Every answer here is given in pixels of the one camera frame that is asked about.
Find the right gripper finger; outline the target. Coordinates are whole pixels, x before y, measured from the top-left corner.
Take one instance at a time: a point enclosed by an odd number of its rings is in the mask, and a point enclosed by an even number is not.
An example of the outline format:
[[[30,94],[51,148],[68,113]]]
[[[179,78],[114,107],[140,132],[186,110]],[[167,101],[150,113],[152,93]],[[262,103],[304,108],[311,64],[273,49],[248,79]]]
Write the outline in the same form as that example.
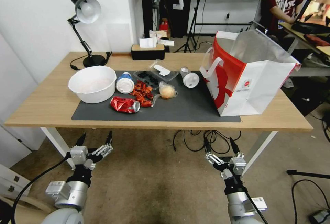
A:
[[[214,155],[211,152],[211,145],[207,138],[204,137],[204,149],[205,149],[205,159],[213,165],[213,167],[221,172],[222,178],[229,178],[228,176],[228,163],[225,163],[223,160],[221,160],[219,157]]]
[[[238,145],[236,144],[235,140],[232,139],[231,137],[229,138],[229,142],[230,142],[230,145],[232,147],[232,150],[235,154],[235,157],[237,158],[244,158],[245,157],[245,154],[242,153],[238,147]]]

